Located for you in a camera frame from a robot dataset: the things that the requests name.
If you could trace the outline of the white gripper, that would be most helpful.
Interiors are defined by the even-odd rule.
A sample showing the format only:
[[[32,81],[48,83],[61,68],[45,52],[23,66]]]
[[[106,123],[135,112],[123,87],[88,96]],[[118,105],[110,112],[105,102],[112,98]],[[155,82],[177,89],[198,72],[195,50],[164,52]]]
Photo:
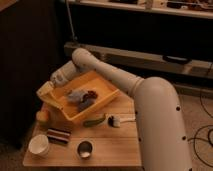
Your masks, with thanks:
[[[50,81],[54,84],[55,87],[61,87],[68,82],[68,80],[60,70],[55,71],[51,75]]]

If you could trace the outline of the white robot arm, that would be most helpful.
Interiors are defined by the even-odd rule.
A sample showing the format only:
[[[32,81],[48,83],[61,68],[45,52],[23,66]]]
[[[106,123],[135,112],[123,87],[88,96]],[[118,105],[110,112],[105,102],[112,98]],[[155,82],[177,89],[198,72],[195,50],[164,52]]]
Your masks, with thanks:
[[[161,77],[142,78],[77,48],[72,59],[50,80],[63,86],[80,72],[94,70],[134,101],[136,128],[145,171],[192,171],[180,100],[174,86]]]

